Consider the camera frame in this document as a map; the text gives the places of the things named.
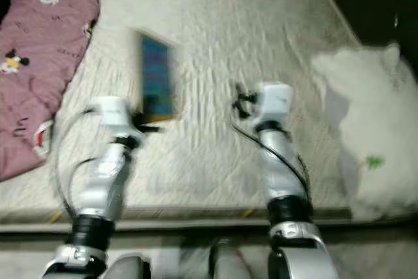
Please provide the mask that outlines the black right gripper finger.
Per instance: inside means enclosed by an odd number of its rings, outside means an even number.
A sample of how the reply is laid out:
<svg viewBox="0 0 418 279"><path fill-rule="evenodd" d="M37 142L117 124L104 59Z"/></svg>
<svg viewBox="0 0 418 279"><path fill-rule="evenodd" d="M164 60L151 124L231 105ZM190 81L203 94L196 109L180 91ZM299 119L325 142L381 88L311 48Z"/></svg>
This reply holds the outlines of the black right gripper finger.
<svg viewBox="0 0 418 279"><path fill-rule="evenodd" d="M249 95L239 82L234 82L234 89L236 97L233 101L233 108L238 113L239 120L247 120L250 117L250 112L246 109L246 103L249 102Z"/></svg>

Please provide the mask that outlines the blue yellow-edged picture book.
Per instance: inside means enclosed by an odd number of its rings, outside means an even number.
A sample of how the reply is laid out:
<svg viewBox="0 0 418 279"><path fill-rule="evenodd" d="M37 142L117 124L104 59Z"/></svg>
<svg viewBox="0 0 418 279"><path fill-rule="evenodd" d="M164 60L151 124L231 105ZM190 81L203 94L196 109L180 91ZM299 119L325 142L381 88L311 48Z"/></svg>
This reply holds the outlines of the blue yellow-edged picture book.
<svg viewBox="0 0 418 279"><path fill-rule="evenodd" d="M146 32L135 36L142 89L142 113L147 123L172 120L176 115L171 47Z"/></svg>

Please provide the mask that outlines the white pillow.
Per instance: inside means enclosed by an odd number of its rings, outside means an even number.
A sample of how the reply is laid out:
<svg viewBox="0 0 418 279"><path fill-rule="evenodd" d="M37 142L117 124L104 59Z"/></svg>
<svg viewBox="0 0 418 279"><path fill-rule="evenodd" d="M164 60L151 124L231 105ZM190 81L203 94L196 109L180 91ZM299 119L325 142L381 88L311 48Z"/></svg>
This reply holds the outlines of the white pillow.
<svg viewBox="0 0 418 279"><path fill-rule="evenodd" d="M400 47L344 47L311 64L340 138L353 219L418 214L418 81Z"/></svg>

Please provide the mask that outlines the white quilted mattress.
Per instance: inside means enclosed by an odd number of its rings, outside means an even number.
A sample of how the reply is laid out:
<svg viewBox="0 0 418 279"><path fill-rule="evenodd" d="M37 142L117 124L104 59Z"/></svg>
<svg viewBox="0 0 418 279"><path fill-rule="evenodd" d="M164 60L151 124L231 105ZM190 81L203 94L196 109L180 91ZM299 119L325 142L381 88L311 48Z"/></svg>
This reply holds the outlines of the white quilted mattress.
<svg viewBox="0 0 418 279"><path fill-rule="evenodd" d="M329 0L99 0L101 13L54 117L93 96L138 103L131 37L146 32L173 49L176 117L138 152L125 220L246 220L266 214L255 145L228 121L233 81L280 81L295 89L291 136L312 180L314 216L353 219L341 144L326 121L310 59L355 44ZM2 224L63 223L45 163L0 184Z"/></svg>

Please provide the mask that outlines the dark bed base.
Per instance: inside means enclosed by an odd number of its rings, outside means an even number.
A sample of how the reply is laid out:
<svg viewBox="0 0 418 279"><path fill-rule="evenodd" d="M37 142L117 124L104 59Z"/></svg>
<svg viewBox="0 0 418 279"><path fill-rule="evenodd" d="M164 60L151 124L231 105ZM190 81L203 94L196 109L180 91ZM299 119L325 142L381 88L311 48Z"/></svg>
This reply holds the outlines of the dark bed base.
<svg viewBox="0 0 418 279"><path fill-rule="evenodd" d="M351 222L350 220L318 220L320 229L359 229L373 227L402 227L418 225L418 218L401 218L397 220L365 220L365 222ZM3 224L0 226L1 235L66 235L71 232L69 224ZM116 224L116 231L123 233L176 233L186 231L203 231L215 229L254 229L266 231L266 220L138 220L137 222L120 222Z"/></svg>

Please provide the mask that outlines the purple cartoon print blanket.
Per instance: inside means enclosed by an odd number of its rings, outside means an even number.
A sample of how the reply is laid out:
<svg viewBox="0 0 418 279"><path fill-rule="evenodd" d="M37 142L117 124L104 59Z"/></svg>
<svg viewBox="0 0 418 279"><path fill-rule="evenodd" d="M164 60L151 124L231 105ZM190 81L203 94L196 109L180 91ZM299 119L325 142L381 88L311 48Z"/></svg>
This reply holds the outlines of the purple cartoon print blanket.
<svg viewBox="0 0 418 279"><path fill-rule="evenodd" d="M45 163L99 13L99 0L10 1L0 28L1 180Z"/></svg>

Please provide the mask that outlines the grey robot left leg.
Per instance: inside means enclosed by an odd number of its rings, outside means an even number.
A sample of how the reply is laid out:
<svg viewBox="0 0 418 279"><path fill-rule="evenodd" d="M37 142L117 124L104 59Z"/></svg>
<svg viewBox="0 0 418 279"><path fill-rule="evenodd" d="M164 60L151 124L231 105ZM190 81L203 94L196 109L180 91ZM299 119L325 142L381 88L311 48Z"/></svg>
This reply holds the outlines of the grey robot left leg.
<svg viewBox="0 0 418 279"><path fill-rule="evenodd" d="M150 264L139 255L117 258L101 279L152 279Z"/></svg>

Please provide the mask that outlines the grey robot leg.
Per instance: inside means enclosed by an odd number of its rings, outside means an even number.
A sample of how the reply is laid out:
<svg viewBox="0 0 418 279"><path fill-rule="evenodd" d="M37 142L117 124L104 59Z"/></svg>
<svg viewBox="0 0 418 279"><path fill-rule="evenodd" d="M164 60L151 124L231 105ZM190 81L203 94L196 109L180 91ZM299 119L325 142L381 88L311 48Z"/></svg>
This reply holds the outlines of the grey robot leg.
<svg viewBox="0 0 418 279"><path fill-rule="evenodd" d="M210 279L253 279L238 246L228 241L218 241L209 255Z"/></svg>
<svg viewBox="0 0 418 279"><path fill-rule="evenodd" d="M139 255L117 258L101 279L152 279L150 264Z"/></svg>

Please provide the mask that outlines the grey robot right leg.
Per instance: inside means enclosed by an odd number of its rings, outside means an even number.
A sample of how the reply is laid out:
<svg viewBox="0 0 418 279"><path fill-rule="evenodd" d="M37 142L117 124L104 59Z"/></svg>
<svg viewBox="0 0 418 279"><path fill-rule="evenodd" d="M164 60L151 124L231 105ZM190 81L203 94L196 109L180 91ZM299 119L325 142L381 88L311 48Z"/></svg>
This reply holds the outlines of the grey robot right leg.
<svg viewBox="0 0 418 279"><path fill-rule="evenodd" d="M218 241L209 255L210 279L253 279L238 246L228 241Z"/></svg>

